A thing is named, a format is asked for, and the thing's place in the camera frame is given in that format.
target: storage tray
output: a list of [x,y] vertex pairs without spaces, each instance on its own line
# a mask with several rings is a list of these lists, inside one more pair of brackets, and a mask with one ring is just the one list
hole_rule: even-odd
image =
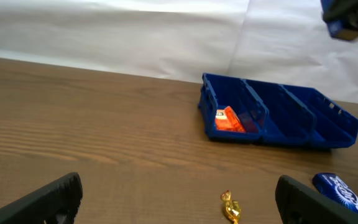
[[[227,106],[246,133],[216,129],[216,110]],[[358,119],[314,88],[204,73],[198,107],[213,140],[338,148],[358,133]]]

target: white wall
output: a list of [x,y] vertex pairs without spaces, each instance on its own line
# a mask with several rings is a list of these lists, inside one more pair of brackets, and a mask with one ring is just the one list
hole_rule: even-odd
[[0,57],[189,82],[213,72],[358,102],[358,42],[329,38],[319,0],[0,0]]

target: brown wooden surface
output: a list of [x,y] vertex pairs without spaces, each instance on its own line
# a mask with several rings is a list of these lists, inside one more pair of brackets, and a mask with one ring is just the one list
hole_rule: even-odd
[[228,224],[226,189],[240,223],[281,223],[282,174],[312,186],[335,172],[358,195],[358,140],[331,152],[211,142],[199,97],[196,83],[0,59],[0,207],[72,171],[77,224]]

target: orange candy wrapper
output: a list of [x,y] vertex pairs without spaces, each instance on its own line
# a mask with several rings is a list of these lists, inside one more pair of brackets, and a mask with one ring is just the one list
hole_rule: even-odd
[[217,110],[215,116],[216,129],[222,131],[245,132],[234,110],[228,106],[224,110]]

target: gold foil wrapper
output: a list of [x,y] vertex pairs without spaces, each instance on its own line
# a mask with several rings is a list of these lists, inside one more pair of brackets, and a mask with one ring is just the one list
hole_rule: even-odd
[[231,200],[230,190],[225,191],[221,199],[223,201],[223,213],[224,215],[233,221],[234,224],[238,224],[241,215],[241,208],[238,201]]

